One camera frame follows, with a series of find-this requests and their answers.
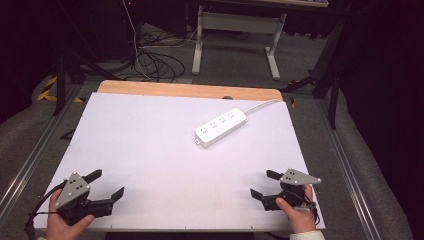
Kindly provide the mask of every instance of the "hand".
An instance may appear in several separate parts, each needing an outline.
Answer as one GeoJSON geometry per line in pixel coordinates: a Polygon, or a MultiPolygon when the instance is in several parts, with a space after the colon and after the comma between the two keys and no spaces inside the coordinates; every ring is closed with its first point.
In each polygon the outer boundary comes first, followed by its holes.
{"type": "MultiPolygon", "coordinates": [[[[311,200],[312,199],[312,187],[310,185],[304,185],[305,195],[311,200]]],[[[312,211],[298,211],[295,210],[290,204],[284,199],[277,198],[275,200],[277,205],[283,210],[283,212],[289,217],[290,226],[294,233],[303,233],[315,231],[315,216],[312,211]]]]}
{"type": "MultiPolygon", "coordinates": [[[[55,191],[49,203],[49,212],[56,212],[56,201],[62,190],[55,191]]],[[[69,226],[58,214],[49,214],[47,218],[47,239],[48,240],[74,240],[83,232],[94,220],[93,215],[88,215],[73,226],[69,226]]]]}

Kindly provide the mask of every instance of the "white table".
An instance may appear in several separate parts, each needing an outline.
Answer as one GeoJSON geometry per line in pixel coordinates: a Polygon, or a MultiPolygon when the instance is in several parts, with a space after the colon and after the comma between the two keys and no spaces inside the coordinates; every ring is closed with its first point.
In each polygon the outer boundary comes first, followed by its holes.
{"type": "MultiPolygon", "coordinates": [[[[245,110],[260,102],[93,94],[49,189],[73,171],[87,175],[96,169],[102,169],[103,176],[90,184],[89,199],[109,198],[125,186],[113,214],[96,219],[90,226],[93,230],[290,232],[281,211],[264,211],[261,202],[250,196],[250,188],[265,195],[281,190],[278,181],[266,177],[268,169],[307,173],[284,102],[250,113],[248,123],[209,148],[194,143],[196,127],[232,107],[245,110]]],[[[47,203],[40,211],[46,209],[47,203]]],[[[318,228],[322,229],[320,217],[318,228]]],[[[46,218],[39,215],[35,227],[44,229],[46,218]]]]}

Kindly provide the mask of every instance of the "sleeve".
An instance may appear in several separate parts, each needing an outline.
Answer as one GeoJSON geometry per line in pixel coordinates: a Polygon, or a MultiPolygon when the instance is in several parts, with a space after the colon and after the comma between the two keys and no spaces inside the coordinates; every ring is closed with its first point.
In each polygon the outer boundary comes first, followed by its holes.
{"type": "Polygon", "coordinates": [[[290,240],[325,240],[321,231],[290,234],[290,240]]]}

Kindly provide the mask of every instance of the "metal frame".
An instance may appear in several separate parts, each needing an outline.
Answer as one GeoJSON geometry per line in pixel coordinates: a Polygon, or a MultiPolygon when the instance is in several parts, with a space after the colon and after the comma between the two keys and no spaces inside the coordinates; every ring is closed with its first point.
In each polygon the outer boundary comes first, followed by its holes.
{"type": "Polygon", "coordinates": [[[10,211],[12,211],[13,206],[15,205],[26,184],[34,173],[35,168],[44,156],[44,153],[50,144],[56,128],[65,117],[68,108],[72,105],[72,100],[78,96],[81,87],[81,84],[75,84],[71,86],[69,89],[67,101],[64,103],[62,111],[59,111],[56,116],[52,116],[52,119],[48,123],[46,130],[44,130],[33,151],[19,170],[19,173],[10,182],[5,195],[0,201],[0,227],[6,221],[7,216],[9,215],[10,211]]]}
{"type": "Polygon", "coordinates": [[[265,54],[268,59],[269,67],[274,80],[280,79],[277,63],[275,62],[275,49],[283,30],[286,14],[281,14],[278,18],[264,18],[253,16],[241,16],[231,14],[209,13],[203,12],[204,6],[199,6],[197,17],[197,40],[196,49],[194,51],[192,73],[198,75],[200,73],[200,63],[202,59],[202,32],[203,29],[227,30],[227,31],[243,31],[252,33],[274,34],[271,47],[265,48],[265,54]]]}
{"type": "Polygon", "coordinates": [[[332,128],[330,122],[327,120],[328,113],[324,100],[316,99],[315,101],[317,104],[317,108],[321,113],[321,117],[324,120],[327,131],[330,133],[333,146],[336,149],[340,171],[342,172],[343,178],[346,182],[347,189],[349,190],[353,205],[355,206],[355,209],[358,213],[359,220],[361,221],[362,228],[365,231],[367,239],[382,239],[380,233],[378,232],[376,223],[374,222],[374,219],[368,208],[365,196],[359,186],[358,181],[356,180],[355,174],[353,173],[353,169],[350,166],[349,159],[346,156],[337,131],[332,128]]]}

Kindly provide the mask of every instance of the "white power strip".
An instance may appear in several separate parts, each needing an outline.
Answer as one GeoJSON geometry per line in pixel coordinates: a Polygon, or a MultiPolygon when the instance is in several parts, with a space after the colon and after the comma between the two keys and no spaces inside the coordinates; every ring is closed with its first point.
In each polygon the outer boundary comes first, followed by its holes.
{"type": "Polygon", "coordinates": [[[247,116],[238,108],[233,108],[213,120],[196,128],[194,142],[209,147],[247,122],[247,116]]]}

